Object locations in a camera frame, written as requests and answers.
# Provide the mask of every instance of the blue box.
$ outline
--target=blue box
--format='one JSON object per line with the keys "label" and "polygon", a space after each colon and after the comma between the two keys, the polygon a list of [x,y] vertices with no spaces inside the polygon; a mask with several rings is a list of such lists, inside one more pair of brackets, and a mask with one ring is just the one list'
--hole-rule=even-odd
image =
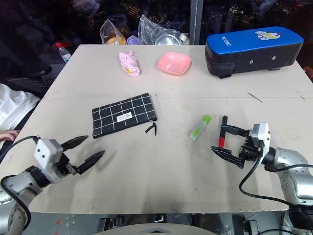
{"label": "blue box", "polygon": [[304,40],[283,27],[266,27],[207,37],[205,59],[219,78],[234,73],[278,70],[294,63]]}

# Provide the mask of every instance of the water bottle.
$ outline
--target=water bottle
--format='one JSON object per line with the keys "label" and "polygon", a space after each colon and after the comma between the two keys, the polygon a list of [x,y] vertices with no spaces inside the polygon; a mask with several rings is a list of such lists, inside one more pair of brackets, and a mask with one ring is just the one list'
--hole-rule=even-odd
{"label": "water bottle", "polygon": [[58,48],[59,54],[62,59],[67,63],[71,57],[71,54],[68,50],[66,50],[61,43],[55,43],[55,46]]}

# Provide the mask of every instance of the blue pad with black base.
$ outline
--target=blue pad with black base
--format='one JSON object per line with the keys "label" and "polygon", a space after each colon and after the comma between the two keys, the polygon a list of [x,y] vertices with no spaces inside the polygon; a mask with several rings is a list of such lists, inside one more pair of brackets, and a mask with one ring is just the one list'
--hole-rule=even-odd
{"label": "blue pad with black base", "polygon": [[156,121],[157,116],[148,93],[92,110],[93,138]]}
{"label": "blue pad with black base", "polygon": [[283,27],[212,34],[206,39],[209,72],[220,78],[234,73],[278,70],[296,60],[304,40]]}

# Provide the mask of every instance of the white table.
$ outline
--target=white table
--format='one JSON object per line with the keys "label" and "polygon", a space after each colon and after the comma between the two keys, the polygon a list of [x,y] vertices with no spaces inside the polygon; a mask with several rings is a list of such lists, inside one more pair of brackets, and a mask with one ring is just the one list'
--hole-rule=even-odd
{"label": "white table", "polygon": [[[141,75],[128,76],[118,52],[133,50]],[[161,72],[157,61],[166,52],[188,54],[192,65],[185,75]],[[145,134],[149,123],[94,140],[91,110],[149,92],[158,116],[158,135]],[[262,102],[251,97],[251,93]],[[313,85],[298,63],[280,71],[256,71],[220,80],[211,76],[204,46],[81,45],[53,83],[19,137],[39,135],[64,142],[89,135],[66,154],[80,164],[106,150],[83,175],[68,176],[44,189],[30,205],[34,212],[64,213],[190,213],[245,212],[285,209],[284,204],[250,198],[238,184],[243,170],[211,151],[218,144],[223,115],[228,124],[245,129],[267,121],[271,146],[290,148],[313,163]],[[209,114],[213,120],[196,140],[194,125]],[[244,139],[226,136],[238,154]],[[0,176],[36,165],[34,144],[23,142],[8,153]],[[249,192],[283,198],[278,176],[260,166],[246,182]]]}

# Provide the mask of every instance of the metal bowl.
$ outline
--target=metal bowl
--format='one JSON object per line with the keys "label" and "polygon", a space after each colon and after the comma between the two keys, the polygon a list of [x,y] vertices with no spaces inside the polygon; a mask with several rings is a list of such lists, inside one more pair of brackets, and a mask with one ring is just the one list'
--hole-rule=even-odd
{"label": "metal bowl", "polygon": [[155,45],[181,45],[179,39],[171,34],[163,34],[156,39]]}

